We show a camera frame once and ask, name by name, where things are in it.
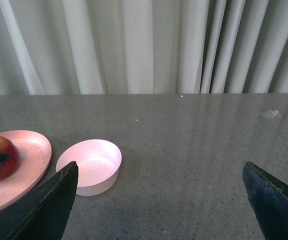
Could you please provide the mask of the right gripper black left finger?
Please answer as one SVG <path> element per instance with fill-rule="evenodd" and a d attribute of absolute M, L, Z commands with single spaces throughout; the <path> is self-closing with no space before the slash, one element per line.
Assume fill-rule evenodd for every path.
<path fill-rule="evenodd" d="M 60 240 L 75 201 L 79 168 L 72 161 L 0 213 L 0 240 Z"/>

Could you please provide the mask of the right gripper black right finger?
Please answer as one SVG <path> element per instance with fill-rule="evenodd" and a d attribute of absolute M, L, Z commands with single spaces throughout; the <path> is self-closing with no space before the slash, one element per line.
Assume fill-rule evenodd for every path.
<path fill-rule="evenodd" d="M 242 179 L 264 238 L 288 240 L 288 185 L 250 161 Z"/>

